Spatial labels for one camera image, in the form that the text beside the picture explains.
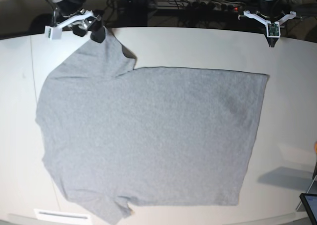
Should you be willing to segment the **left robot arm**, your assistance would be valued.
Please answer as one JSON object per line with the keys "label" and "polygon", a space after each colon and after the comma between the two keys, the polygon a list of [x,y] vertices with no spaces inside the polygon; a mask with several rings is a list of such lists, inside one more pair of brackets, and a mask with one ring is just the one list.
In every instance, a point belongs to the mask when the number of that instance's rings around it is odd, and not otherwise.
{"label": "left robot arm", "polygon": [[274,48],[281,35],[278,22],[282,16],[281,0],[258,0],[258,12],[259,17],[264,20],[264,34],[268,45]]}

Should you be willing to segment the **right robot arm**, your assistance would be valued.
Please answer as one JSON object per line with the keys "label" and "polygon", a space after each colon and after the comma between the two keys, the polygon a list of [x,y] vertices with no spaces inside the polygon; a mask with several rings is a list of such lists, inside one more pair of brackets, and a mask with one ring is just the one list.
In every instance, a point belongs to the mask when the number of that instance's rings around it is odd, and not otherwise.
{"label": "right robot arm", "polygon": [[84,37],[90,32],[92,41],[102,43],[106,38],[106,30],[102,24],[104,11],[100,9],[87,10],[86,0],[44,0],[52,9],[49,25],[45,26],[44,34],[50,40],[62,37],[64,28],[69,28],[73,34]]}

